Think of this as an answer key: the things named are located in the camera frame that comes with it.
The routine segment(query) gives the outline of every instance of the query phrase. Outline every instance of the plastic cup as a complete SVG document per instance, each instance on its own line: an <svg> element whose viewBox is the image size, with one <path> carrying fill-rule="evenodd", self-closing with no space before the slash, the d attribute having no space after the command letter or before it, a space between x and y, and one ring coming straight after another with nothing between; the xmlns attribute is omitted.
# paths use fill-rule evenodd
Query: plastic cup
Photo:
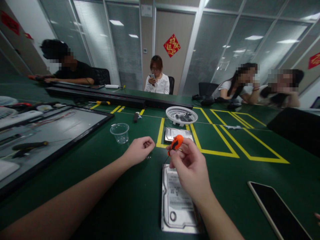
<svg viewBox="0 0 320 240"><path fill-rule="evenodd" d="M125 144L129 140L128 130L129 125L126 123L118 123L110 128L110 132L119 144Z"/></svg>

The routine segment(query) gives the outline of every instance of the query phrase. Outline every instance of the woman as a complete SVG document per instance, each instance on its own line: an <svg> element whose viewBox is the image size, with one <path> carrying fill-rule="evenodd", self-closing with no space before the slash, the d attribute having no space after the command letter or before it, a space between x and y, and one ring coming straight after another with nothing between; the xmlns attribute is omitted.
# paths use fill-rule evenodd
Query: woman
<svg viewBox="0 0 320 240"><path fill-rule="evenodd" d="M147 77L146 87L144 88L146 92L169 94L169 78L162 73L162 68L161 57L153 56L150 63L151 74Z"/></svg>
<svg viewBox="0 0 320 240"><path fill-rule="evenodd" d="M249 104L255 104L259 97L259 84L254 82L254 75L258 71L256 63L245 63L238 68L232 78L221 83L217 90L213 93L214 97L222 97L224 99L231 99L240 96ZM252 94L244 89L248 83L253 84Z"/></svg>
<svg viewBox="0 0 320 240"><path fill-rule="evenodd" d="M277 107L300 107L296 90L304 73L299 69L284 70L276 83L261 86L257 103Z"/></svg>

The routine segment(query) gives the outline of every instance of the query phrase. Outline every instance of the hand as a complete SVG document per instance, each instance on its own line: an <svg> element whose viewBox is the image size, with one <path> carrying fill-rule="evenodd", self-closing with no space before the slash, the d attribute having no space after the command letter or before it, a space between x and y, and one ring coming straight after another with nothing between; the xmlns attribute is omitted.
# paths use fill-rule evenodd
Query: hand
<svg viewBox="0 0 320 240"><path fill-rule="evenodd" d="M154 78L149 78L148 82L154 85L156 83L156 80Z"/></svg>
<svg viewBox="0 0 320 240"><path fill-rule="evenodd" d="M142 162L155 146L151 137L134 139L126 152L122 155L121 159L129 163L129 167L132 167Z"/></svg>
<svg viewBox="0 0 320 240"><path fill-rule="evenodd" d="M46 78L44 81L45 81L46 83L49 83L49 82L57 82L57 81L59 81L59 79L58 79L58 78Z"/></svg>
<svg viewBox="0 0 320 240"><path fill-rule="evenodd" d="M320 215L318 213L315 213L314 215L320 220Z"/></svg>
<svg viewBox="0 0 320 240"><path fill-rule="evenodd" d="M183 139L180 149L170 151L170 168L177 169L181 186L197 205L212 193L206 159L189 138Z"/></svg>

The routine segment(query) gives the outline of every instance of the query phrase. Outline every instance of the phone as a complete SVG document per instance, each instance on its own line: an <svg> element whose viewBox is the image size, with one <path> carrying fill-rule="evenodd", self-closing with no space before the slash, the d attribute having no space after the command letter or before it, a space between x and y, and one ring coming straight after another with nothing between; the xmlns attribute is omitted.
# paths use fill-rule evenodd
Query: phone
<svg viewBox="0 0 320 240"><path fill-rule="evenodd" d="M278 239L311 239L274 188L250 181L248 182L248 186L266 215Z"/></svg>

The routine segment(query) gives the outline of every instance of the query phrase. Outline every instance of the green table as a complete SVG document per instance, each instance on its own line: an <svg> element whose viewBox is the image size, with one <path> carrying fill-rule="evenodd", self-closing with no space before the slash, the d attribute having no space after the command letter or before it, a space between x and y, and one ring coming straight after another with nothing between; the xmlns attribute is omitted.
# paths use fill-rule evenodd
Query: green table
<svg viewBox="0 0 320 240"><path fill-rule="evenodd" d="M190 98L180 96L129 89L118 92L192 104ZM22 77L2 78L0 95L29 102L72 103L70 99L48 96L43 87ZM223 105L201 108L197 102L193 104L199 119L189 128L206 157L212 189L243 236L277 239L247 186L247 181L255 181L274 187L311 237L320 239L313 216L313 212L320 211L320 161L265 127L278 111L247 105L234 114ZM163 134L165 127L174 127L165 111L147 108L142 119L134 124L133 114L141 109L91 106L106 112L117 109L115 118L2 201L1 229L121 156L129 143L117 144L109 129L114 123L124 122L130 126L130 143L134 138L149 135L157 147L150 160L134 166L114 184L73 239L206 239L206 234L166 233L160 229L161 173L167 158ZM228 130L222 124L247 128Z"/></svg>

